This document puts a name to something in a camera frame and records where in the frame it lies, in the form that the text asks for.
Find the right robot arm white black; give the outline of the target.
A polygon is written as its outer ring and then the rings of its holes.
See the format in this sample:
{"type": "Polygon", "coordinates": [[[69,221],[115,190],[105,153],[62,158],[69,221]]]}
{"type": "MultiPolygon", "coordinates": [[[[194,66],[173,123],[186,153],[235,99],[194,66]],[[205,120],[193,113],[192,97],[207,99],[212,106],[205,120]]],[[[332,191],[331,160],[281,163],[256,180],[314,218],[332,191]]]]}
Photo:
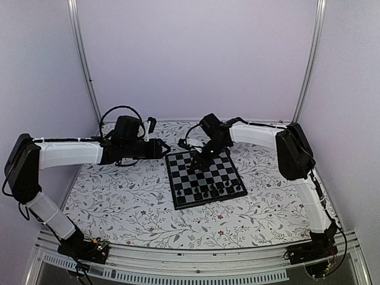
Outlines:
{"type": "Polygon", "coordinates": [[[309,254],[319,259],[336,254],[334,236],[338,227],[327,211],[326,198],[314,174],[316,161],[302,127],[298,123],[285,126],[248,122],[240,117],[226,122],[211,113],[198,126],[208,137],[207,142],[184,138],[185,146],[195,149],[194,166],[207,168],[211,161],[234,143],[260,145],[277,153],[277,165],[283,178],[296,188],[309,219],[311,242],[304,247],[289,248],[295,254],[309,254]]]}

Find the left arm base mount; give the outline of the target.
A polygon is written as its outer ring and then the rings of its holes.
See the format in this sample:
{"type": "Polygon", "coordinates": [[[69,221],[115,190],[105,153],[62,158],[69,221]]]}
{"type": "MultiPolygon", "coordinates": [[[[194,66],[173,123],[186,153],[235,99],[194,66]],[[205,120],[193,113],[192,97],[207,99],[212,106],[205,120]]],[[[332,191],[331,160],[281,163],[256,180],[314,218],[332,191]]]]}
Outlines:
{"type": "Polygon", "coordinates": [[[58,253],[75,260],[105,264],[109,254],[109,242],[100,238],[86,240],[81,237],[71,237],[60,241],[58,253]]]}

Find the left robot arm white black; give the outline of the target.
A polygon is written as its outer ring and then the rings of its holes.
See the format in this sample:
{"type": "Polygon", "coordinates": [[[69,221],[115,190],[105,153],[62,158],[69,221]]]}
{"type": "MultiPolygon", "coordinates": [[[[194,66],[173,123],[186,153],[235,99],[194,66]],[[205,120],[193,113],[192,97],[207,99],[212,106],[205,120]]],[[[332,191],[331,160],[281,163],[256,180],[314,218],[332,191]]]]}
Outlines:
{"type": "Polygon", "coordinates": [[[33,138],[21,134],[4,167],[4,193],[35,214],[42,223],[65,240],[66,249],[76,258],[88,253],[88,244],[75,224],[42,192],[42,170],[80,164],[123,166],[123,159],[161,159],[170,147],[161,139],[150,138],[156,120],[120,116],[113,130],[91,138],[33,138]]]}

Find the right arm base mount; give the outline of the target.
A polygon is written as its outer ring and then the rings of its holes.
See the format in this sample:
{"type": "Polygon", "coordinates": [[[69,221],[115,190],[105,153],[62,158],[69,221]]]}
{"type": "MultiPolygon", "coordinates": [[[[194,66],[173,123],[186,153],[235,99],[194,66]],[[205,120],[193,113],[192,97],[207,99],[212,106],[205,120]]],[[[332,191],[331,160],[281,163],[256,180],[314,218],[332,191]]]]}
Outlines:
{"type": "Polygon", "coordinates": [[[322,242],[310,241],[288,246],[283,258],[290,261],[290,263],[294,265],[315,261],[321,258],[332,257],[337,253],[338,249],[334,241],[327,245],[324,245],[322,242]]]}

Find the black silver chess board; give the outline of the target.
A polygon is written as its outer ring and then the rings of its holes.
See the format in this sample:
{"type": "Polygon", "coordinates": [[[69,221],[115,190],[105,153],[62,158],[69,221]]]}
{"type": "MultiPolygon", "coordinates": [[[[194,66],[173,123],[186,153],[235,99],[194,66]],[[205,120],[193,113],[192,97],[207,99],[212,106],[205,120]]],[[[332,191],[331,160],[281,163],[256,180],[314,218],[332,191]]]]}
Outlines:
{"type": "Polygon", "coordinates": [[[208,169],[203,171],[187,170],[186,165],[191,164],[191,160],[195,155],[195,151],[184,151],[181,153],[168,154],[165,157],[167,174],[172,193],[172,200],[175,210],[183,210],[186,208],[198,207],[216,201],[225,201],[234,198],[244,197],[248,194],[242,178],[238,174],[230,157],[230,151],[224,150],[214,159],[214,162],[208,169]],[[231,186],[224,187],[224,193],[220,194],[216,183],[230,181],[231,186]],[[210,185],[216,187],[216,197],[211,196],[210,185]],[[240,192],[235,191],[235,185],[239,184],[240,192]],[[208,198],[202,200],[194,200],[194,189],[198,187],[201,193],[208,191],[208,198]],[[192,195],[185,195],[186,188],[192,189],[192,195]],[[181,196],[177,196],[176,192],[180,190],[181,196]]]}

